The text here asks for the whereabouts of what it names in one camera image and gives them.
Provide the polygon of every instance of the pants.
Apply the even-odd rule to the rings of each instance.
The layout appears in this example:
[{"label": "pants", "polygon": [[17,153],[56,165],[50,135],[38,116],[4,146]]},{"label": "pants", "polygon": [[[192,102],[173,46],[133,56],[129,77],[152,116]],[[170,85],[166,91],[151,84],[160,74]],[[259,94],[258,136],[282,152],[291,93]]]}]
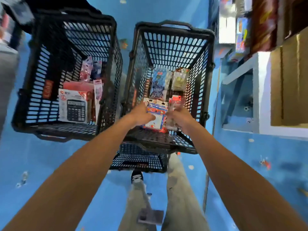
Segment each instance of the pants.
[{"label": "pants", "polygon": [[[205,215],[190,187],[177,155],[170,156],[167,180],[168,205],[162,231],[209,231]],[[133,183],[118,231],[155,231],[156,225],[138,223],[142,208],[150,208],[143,182]]]}]

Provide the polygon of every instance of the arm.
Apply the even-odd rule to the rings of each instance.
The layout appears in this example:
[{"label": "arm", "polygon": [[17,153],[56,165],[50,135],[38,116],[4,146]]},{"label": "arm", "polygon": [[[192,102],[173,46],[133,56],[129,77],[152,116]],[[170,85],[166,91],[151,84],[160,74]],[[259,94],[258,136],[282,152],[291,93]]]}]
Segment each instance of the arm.
[{"label": "arm", "polygon": [[154,120],[144,103],[57,168],[3,231],[75,230],[127,132]]},{"label": "arm", "polygon": [[241,231],[308,230],[306,223],[277,190],[215,140],[187,109],[168,115],[192,139],[215,188]]}]

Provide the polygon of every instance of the calculator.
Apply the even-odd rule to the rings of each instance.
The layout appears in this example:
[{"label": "calculator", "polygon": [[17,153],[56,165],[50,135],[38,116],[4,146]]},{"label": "calculator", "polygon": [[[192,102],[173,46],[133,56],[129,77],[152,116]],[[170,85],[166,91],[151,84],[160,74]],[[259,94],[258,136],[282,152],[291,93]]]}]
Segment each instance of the calculator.
[{"label": "calculator", "polygon": [[67,120],[84,122],[86,116],[86,102],[80,100],[67,100]]}]

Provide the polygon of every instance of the black sneaker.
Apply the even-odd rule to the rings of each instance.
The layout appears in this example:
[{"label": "black sneaker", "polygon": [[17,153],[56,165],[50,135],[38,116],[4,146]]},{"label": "black sneaker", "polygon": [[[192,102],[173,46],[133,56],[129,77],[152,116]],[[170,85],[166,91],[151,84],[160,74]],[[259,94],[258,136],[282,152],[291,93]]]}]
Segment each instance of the black sneaker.
[{"label": "black sneaker", "polygon": [[142,172],[140,170],[134,170],[131,176],[131,181],[132,183],[143,181]]}]

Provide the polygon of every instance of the blue floor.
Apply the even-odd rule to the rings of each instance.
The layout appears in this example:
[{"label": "blue floor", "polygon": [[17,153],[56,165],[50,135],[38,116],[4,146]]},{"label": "blue floor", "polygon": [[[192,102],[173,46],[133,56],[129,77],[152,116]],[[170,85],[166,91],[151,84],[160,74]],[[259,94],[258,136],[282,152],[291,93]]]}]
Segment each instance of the blue floor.
[{"label": "blue floor", "polygon": [[[165,19],[184,21],[194,27],[206,28],[208,22],[208,0],[88,0],[104,14],[112,15],[117,21],[119,39],[128,40],[128,49],[133,42],[134,26],[139,21],[160,22]],[[123,72],[128,70],[128,52],[123,50]],[[29,56],[25,46],[20,52],[20,64],[16,82],[10,97],[7,118],[0,143],[0,229],[32,196],[41,183],[70,155],[85,142],[71,140],[67,143],[53,143],[39,140],[33,135],[16,133],[10,126],[17,101],[17,91],[21,88]],[[210,120],[207,129],[212,132],[216,110],[218,66],[214,70],[211,98]],[[218,106],[215,137],[228,149],[242,158],[255,170],[268,179],[279,192],[308,221],[307,199],[297,192],[297,187],[305,186],[308,177],[308,142],[279,139],[272,136],[228,132],[221,129]],[[260,155],[268,157],[272,170],[260,166]],[[206,169],[198,155],[181,154],[182,162],[200,206],[203,203]],[[24,171],[29,171],[25,186],[16,188]],[[144,174],[147,192],[154,209],[165,210],[167,206],[166,175]],[[106,176],[88,210],[76,230],[117,230],[125,211],[126,198],[130,188],[130,172],[111,171]],[[206,216],[213,231],[236,230],[217,191],[210,182]]]}]

